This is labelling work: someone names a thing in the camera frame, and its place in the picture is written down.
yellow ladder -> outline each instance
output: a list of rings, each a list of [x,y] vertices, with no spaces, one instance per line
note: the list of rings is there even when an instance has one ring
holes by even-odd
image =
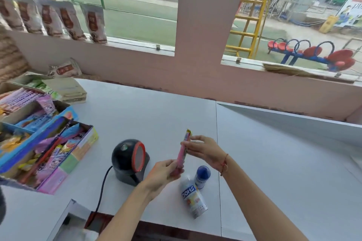
[[[241,60],[240,55],[239,55],[239,51],[244,51],[244,52],[249,53],[248,58],[252,58],[252,56],[254,54],[255,45],[256,45],[256,42],[257,42],[257,39],[258,39],[258,33],[259,33],[260,26],[261,26],[261,23],[262,23],[264,10],[265,10],[266,3],[267,3],[267,0],[240,0],[240,1],[243,2],[243,3],[251,3],[252,4],[251,7],[250,7],[250,13],[249,13],[248,16],[243,16],[243,15],[238,15],[238,14],[235,15],[236,19],[245,19],[246,20],[245,27],[244,27],[244,30],[242,32],[233,31],[233,30],[230,31],[231,34],[241,35],[239,45],[238,46],[226,45],[226,47],[225,47],[226,51],[232,50],[233,52],[236,53],[236,56],[238,57],[238,59],[236,60],[237,63],[240,63],[240,60]],[[261,7],[260,7],[258,17],[253,17],[252,15],[253,15],[256,4],[261,5]],[[248,33],[247,32],[250,21],[255,21],[256,22],[254,33]],[[242,41],[244,40],[245,37],[252,37],[252,42],[251,42],[250,48],[241,47],[242,46]]]

red thread bracelet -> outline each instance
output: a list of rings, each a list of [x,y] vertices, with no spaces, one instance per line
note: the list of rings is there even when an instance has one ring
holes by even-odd
[[[224,167],[226,167],[226,172],[227,172],[227,169],[228,169],[228,166],[227,166],[227,162],[226,162],[226,158],[229,154],[227,153],[226,156],[225,156],[225,159],[224,159],[224,162],[222,162],[220,165],[222,166],[222,169],[221,169],[221,172],[220,172],[220,176],[223,176],[223,172],[224,172]]]

blue cap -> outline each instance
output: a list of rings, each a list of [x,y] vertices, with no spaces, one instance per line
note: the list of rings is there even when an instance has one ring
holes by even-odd
[[[197,178],[202,179],[202,180],[208,180],[211,176],[211,171],[207,166],[200,166],[197,169]]]

person's right hand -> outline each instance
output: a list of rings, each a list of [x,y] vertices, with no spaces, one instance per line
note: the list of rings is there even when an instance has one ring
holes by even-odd
[[[187,148],[187,153],[201,158],[206,161],[215,170],[221,172],[226,153],[219,147],[214,139],[203,135],[194,135],[191,140],[199,140],[198,142],[182,141],[181,145]]]

white bottle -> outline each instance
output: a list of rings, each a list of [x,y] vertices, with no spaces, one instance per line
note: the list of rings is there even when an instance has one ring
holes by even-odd
[[[186,201],[193,218],[197,218],[207,211],[207,205],[200,191],[195,186],[195,182],[188,175],[181,178],[181,195]]]

